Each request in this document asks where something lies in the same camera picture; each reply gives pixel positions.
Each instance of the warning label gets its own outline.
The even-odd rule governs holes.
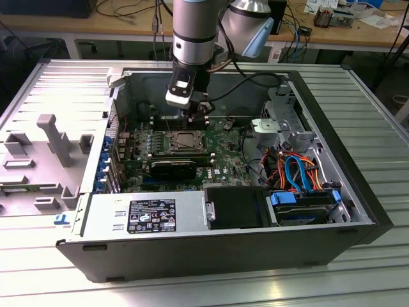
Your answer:
[[[175,200],[133,200],[128,216],[128,233],[176,231]]]

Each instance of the side panel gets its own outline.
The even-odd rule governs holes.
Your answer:
[[[89,280],[106,282],[326,265],[374,227],[89,244],[60,242],[56,247]]]
[[[357,195],[368,216],[373,222],[378,224],[378,227],[375,228],[375,231],[369,237],[362,237],[357,242],[357,244],[370,244],[393,227],[392,221],[382,208],[378,198],[366,182],[354,160],[351,158],[350,153],[339,139],[339,136],[317,103],[314,95],[308,89],[300,73],[293,71],[291,72],[291,77],[294,80],[296,89],[302,96],[302,100],[307,106],[307,111],[322,133],[335,160],[342,169],[348,183],[351,185],[353,192]]]

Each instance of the cable on desk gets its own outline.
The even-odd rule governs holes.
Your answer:
[[[304,57],[305,57],[305,54],[307,53],[307,44],[309,43],[309,36],[306,36],[306,35],[303,35],[304,36],[304,38],[305,38],[305,43],[303,44],[303,46],[301,46],[301,48],[299,48],[298,49],[298,53],[297,53],[297,55],[296,56],[293,56],[294,55],[294,53],[295,53],[295,50],[290,54],[290,53],[288,53],[288,55],[287,55],[287,61],[286,61],[286,63],[288,63],[288,59],[289,59],[289,57],[291,57],[291,56],[293,56],[293,59],[291,60],[291,62],[294,62],[296,59],[298,59],[298,58],[300,58],[301,56],[303,57],[302,58],[302,62],[303,62],[303,60],[304,60]]]
[[[297,8],[299,8],[299,7],[301,7],[301,6],[303,6],[303,7],[308,7],[308,12],[305,13],[304,11],[300,12],[299,10],[297,10]],[[294,9],[295,9],[295,11],[296,11],[298,14],[303,15],[303,16],[307,16],[306,18],[301,19],[300,22],[305,22],[305,21],[308,19],[308,15],[309,15],[310,13],[314,13],[313,8],[311,8],[308,4],[298,4]]]
[[[108,2],[108,0],[103,0],[101,3],[98,3],[97,6],[96,6],[96,8],[95,8],[95,10],[96,10],[96,12],[97,12],[98,14],[101,14],[101,15],[107,16],[107,17],[122,17],[122,16],[134,15],[134,14],[141,13],[141,12],[143,12],[143,11],[146,11],[146,10],[150,10],[151,8],[154,8],[154,7],[155,7],[155,6],[153,5],[153,6],[149,6],[149,7],[147,7],[147,8],[142,8],[142,9],[140,9],[140,10],[137,10],[136,12],[126,13],[126,14],[110,15],[110,14],[106,14],[106,13],[103,13],[103,12],[100,11],[100,7],[101,7],[104,3],[106,3],[106,2]]]
[[[297,18],[294,17],[294,12],[293,12],[293,10],[291,9],[291,7],[290,7],[289,4],[287,4],[287,8],[288,8],[288,10],[289,10],[289,12],[290,12],[291,15],[284,14],[284,16],[291,17],[291,18],[293,19],[292,24],[295,26],[296,29],[299,29],[299,28],[300,28],[300,22],[298,21]],[[286,19],[286,18],[284,18],[284,22],[287,22],[288,24],[291,23],[291,21],[288,20],[288,19]],[[293,35],[294,35],[294,39],[293,39],[293,41],[291,42],[290,46],[288,47],[287,51],[284,53],[284,55],[283,55],[283,57],[281,58],[281,60],[279,60],[279,63],[282,63],[282,61],[284,60],[284,58],[287,58],[287,60],[289,59],[289,54],[288,54],[288,53],[289,53],[291,47],[293,46],[293,43],[294,43],[295,40],[297,39],[296,33],[294,33]]]
[[[169,15],[173,17],[173,12],[172,12],[171,9],[167,6],[165,0],[160,0],[160,3],[162,3],[162,5],[164,6],[165,10],[169,13]]]
[[[297,51],[298,51],[298,45],[300,44],[300,35],[298,34],[298,31],[297,31],[297,29],[295,28],[295,26],[293,24],[290,24],[290,26],[293,27],[294,34],[295,34],[295,36],[297,38],[297,43],[295,44],[295,50],[293,52],[293,59],[291,60],[291,62],[294,62],[295,58],[296,58],[295,55],[297,54]]]
[[[139,0],[139,2],[136,3],[136,4],[123,5],[123,6],[120,6],[119,8],[115,8],[115,6],[114,6],[114,0],[111,0],[112,11],[114,12],[114,14],[119,14],[119,15],[121,15],[120,12],[119,12],[119,10],[122,10],[123,8],[130,8],[130,7],[133,7],[133,6],[138,6],[138,5],[140,5],[140,4],[142,3],[142,1],[143,1],[143,0]],[[132,25],[135,25],[135,24],[136,24],[136,22],[132,20],[132,19],[135,18],[134,16],[129,15],[129,16],[124,16],[124,17],[115,16],[115,18],[117,18],[118,20],[122,20],[123,22],[127,22],[127,23],[132,24]]]

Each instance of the black cable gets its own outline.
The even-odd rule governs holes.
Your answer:
[[[162,47],[164,49],[164,57],[165,57],[165,61],[167,61],[167,57],[166,57],[166,48],[165,48],[165,35],[164,35],[164,26],[162,23],[162,12],[160,11],[160,0],[156,0],[157,4],[158,4],[158,12],[159,12],[159,25],[160,25],[160,32],[162,33]]]
[[[101,15],[103,15],[103,16],[107,16],[107,17],[122,17],[122,16],[129,16],[129,15],[133,15],[133,14],[141,13],[141,12],[143,12],[143,11],[146,11],[146,10],[149,10],[149,9],[151,9],[151,8],[154,8],[154,7],[155,7],[155,6],[153,5],[153,6],[149,6],[149,7],[147,7],[147,8],[142,8],[142,9],[140,9],[140,10],[138,10],[138,11],[136,11],[136,12],[132,12],[132,13],[110,15],[110,14],[105,14],[105,13],[102,13],[102,12],[99,10],[99,7],[100,7],[101,5],[103,5],[104,3],[106,3],[106,2],[108,2],[108,0],[103,0],[101,3],[99,3],[99,4],[96,6],[95,10],[96,10],[96,12],[97,12],[98,14],[101,14]]]
[[[164,6],[165,10],[169,13],[169,15],[173,17],[173,12],[171,11],[171,9],[165,3],[165,0],[160,0],[160,3],[162,3],[162,5]]]
[[[152,21],[152,30],[153,30],[153,53],[155,54],[155,61],[158,60],[158,54],[156,52],[156,35],[158,33],[158,1],[155,0],[155,13],[153,14]]]
[[[242,83],[244,83],[245,81],[250,81],[251,83],[254,83],[255,85],[261,86],[263,88],[273,88],[276,86],[280,86],[282,83],[282,79],[279,75],[273,73],[273,72],[266,72],[263,73],[263,75],[270,75],[272,77],[274,77],[277,80],[277,84],[264,84],[264,83],[260,83],[258,81],[252,80],[253,77],[256,77],[258,74],[252,74],[250,76],[247,76],[243,70],[240,69],[240,67],[237,65],[236,59],[235,59],[235,47],[233,45],[233,43],[231,42],[231,40],[229,39],[228,35],[226,34],[226,31],[223,28],[222,22],[220,19],[217,20],[217,25],[219,27],[220,32],[222,33],[225,41],[226,41],[226,45],[228,47],[229,50],[229,54],[230,54],[230,58],[232,63],[234,64],[234,66],[236,67],[236,70],[239,72],[240,75],[242,75],[242,77],[244,78],[244,80],[242,80],[240,83],[238,83],[236,86],[241,85]],[[234,91],[237,87],[234,86],[232,87],[228,92],[226,92],[222,97],[217,98],[216,100],[225,97],[226,95],[229,95],[232,91]]]
[[[237,89],[240,85],[242,85],[244,82],[250,81],[252,78],[257,77],[257,76],[259,76],[259,75],[268,75],[268,76],[271,76],[271,77],[276,78],[277,83],[271,84],[270,86],[268,86],[269,88],[274,88],[274,87],[276,87],[276,86],[280,86],[280,84],[281,84],[281,80],[280,80],[280,79],[277,79],[277,75],[276,75],[275,73],[273,73],[273,72],[256,72],[256,73],[254,73],[254,74],[252,74],[252,75],[249,75],[249,76],[247,76],[246,78],[242,79],[239,83],[237,83],[236,85],[234,85],[232,88],[230,88],[230,90],[228,90],[227,92],[225,92],[225,93],[222,94],[221,96],[219,96],[219,97],[217,97],[217,98],[211,98],[211,99],[209,99],[208,101],[209,101],[209,102],[215,102],[215,101],[218,101],[218,100],[220,100],[220,99],[226,97],[226,96],[229,95],[232,91],[236,90],[236,89]]]
[[[303,46],[301,46],[301,48],[299,48],[299,49],[297,50],[297,52],[300,52],[303,48],[305,48],[305,50],[304,50],[303,53],[297,54],[297,56],[296,56],[294,59],[298,59],[299,57],[304,56],[304,55],[306,54],[306,52],[307,52],[307,44],[308,44],[308,42],[309,42],[309,36],[304,35],[304,37],[305,37],[305,44],[303,44]],[[289,57],[292,56],[292,55],[294,55],[295,52],[296,52],[296,50],[294,49],[294,51],[287,56],[287,63],[288,63]]]
[[[400,34],[401,34],[401,31],[402,31],[402,28],[403,28],[403,25],[405,24],[406,14],[408,13],[408,9],[409,9],[409,2],[408,2],[408,5],[406,6],[405,14],[403,15],[403,20],[402,20],[401,27],[399,28],[399,31],[397,32],[397,35],[396,35],[394,44],[393,44],[392,47],[390,48],[390,50],[389,50],[389,52],[388,52],[388,55],[386,56],[386,60],[385,60],[385,61],[387,61],[387,60],[389,59],[390,54],[392,53],[393,49],[395,48],[397,39],[399,38],[399,36],[400,36]]]
[[[242,144],[240,145],[244,163],[245,163],[245,165],[247,165],[247,167],[249,168],[249,170],[251,170],[254,174],[256,174],[267,186],[270,187],[270,185],[268,184],[267,180],[264,179],[264,177],[263,177],[261,174],[259,174],[258,171],[256,171],[254,168],[252,168],[252,167],[250,166],[250,163],[251,163],[251,162],[256,161],[256,160],[260,160],[260,159],[253,159],[253,160],[250,160],[249,162],[247,162],[247,159],[245,158],[245,155],[244,155],[244,141],[245,141],[245,137],[246,137],[246,135],[247,135],[247,131],[248,131],[249,129],[250,129],[250,124],[248,124],[248,126],[246,126],[246,128],[245,128],[245,130],[244,130],[243,138],[242,138]]]
[[[300,22],[298,21],[297,18],[295,18],[294,12],[293,12],[293,10],[290,8],[290,6],[289,6],[288,4],[287,4],[287,7],[288,7],[288,10],[289,10],[289,12],[290,12],[291,15],[284,14],[284,16],[288,16],[288,17],[291,17],[291,18],[293,19],[292,24],[294,25],[295,31],[298,31],[298,29],[300,28]],[[284,19],[284,21],[286,21],[287,24],[288,24],[288,23],[291,23],[291,21],[288,20],[288,19]],[[287,62],[288,62],[289,57],[290,57],[289,51],[291,50],[291,47],[293,46],[295,40],[297,39],[297,34],[296,34],[295,32],[294,32],[293,35],[294,35],[293,41],[291,42],[290,46],[287,48],[287,51],[286,51],[285,53],[283,53],[283,57],[281,58],[281,60],[279,61],[279,63],[281,63],[282,61],[284,61],[284,58],[287,58]]]
[[[394,58],[392,57],[392,60],[390,62],[388,62],[389,56],[392,53],[393,49],[395,48],[396,42],[402,32],[402,28],[403,25],[405,24],[405,20],[406,20],[406,15],[408,14],[408,10],[409,10],[409,2],[408,5],[406,6],[406,10],[405,10],[405,14],[403,15],[403,20],[402,20],[402,24],[399,28],[399,31],[397,32],[397,35],[395,37],[395,41],[392,45],[392,47],[390,48],[388,55],[386,56],[385,60],[383,61],[383,63],[380,65],[376,75],[375,75],[375,79],[373,82],[373,91],[376,90],[379,86],[379,84],[383,81],[383,79],[385,78],[385,76],[387,75],[387,72],[389,71],[389,68],[392,64],[392,62],[394,61]]]
[[[250,110],[249,110],[248,107],[238,106],[238,107],[232,107],[229,111],[227,111],[227,113],[226,113],[226,118],[229,119],[230,113],[233,112],[234,110],[237,110],[237,109],[244,110],[244,111],[247,112],[248,115],[252,116],[252,114],[251,114],[251,112],[250,112]]]
[[[21,45],[26,48],[27,51],[29,51],[36,59],[38,59],[37,55],[35,53],[33,53],[29,47],[8,27],[6,26],[1,20],[0,20],[0,24],[2,25],[3,28],[5,28],[7,31],[10,32],[10,34],[16,39],[18,40]]]
[[[119,10],[122,10],[123,8],[131,8],[133,6],[138,6],[138,5],[140,5],[142,3],[142,1],[143,0],[139,0],[139,2],[136,3],[136,4],[123,5],[123,6],[120,6],[119,8],[115,8],[114,0],[111,0],[111,6],[112,6],[112,10],[114,11],[114,14],[119,14],[120,15]],[[136,24],[135,21],[132,20],[134,18],[134,16],[125,16],[125,17],[129,18],[129,20],[128,19],[123,19],[123,18],[121,18],[121,16],[115,16],[115,18],[117,18],[118,20],[122,20],[124,22],[129,23],[129,24]]]

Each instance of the blue cable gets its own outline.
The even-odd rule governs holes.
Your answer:
[[[293,29],[294,29],[294,33],[295,33],[295,37],[296,37],[296,39],[297,39],[297,44],[295,45],[295,50],[294,50],[294,53],[293,53],[293,59],[291,60],[291,62],[294,62],[294,60],[296,59],[296,55],[297,55],[297,52],[298,52],[298,45],[299,45],[299,43],[300,43],[300,37],[299,37],[299,35],[298,35],[298,31],[297,31],[297,29],[296,29],[296,27],[294,26],[294,24],[291,24],[291,23],[288,23],[291,27],[293,27]]]
[[[288,157],[286,160],[285,171],[286,171],[286,177],[287,177],[288,182],[291,183],[295,189],[297,189],[297,192],[299,193],[302,192],[301,188],[298,186],[298,184],[296,184],[293,181],[291,174],[289,173],[289,163],[291,162],[292,159],[294,159],[298,163],[298,167],[300,168],[302,185],[304,186],[304,189],[306,189],[307,191],[312,191],[313,189],[311,188],[309,181],[305,175],[304,165],[302,165],[300,158],[295,157],[294,155],[292,155],[291,157]]]

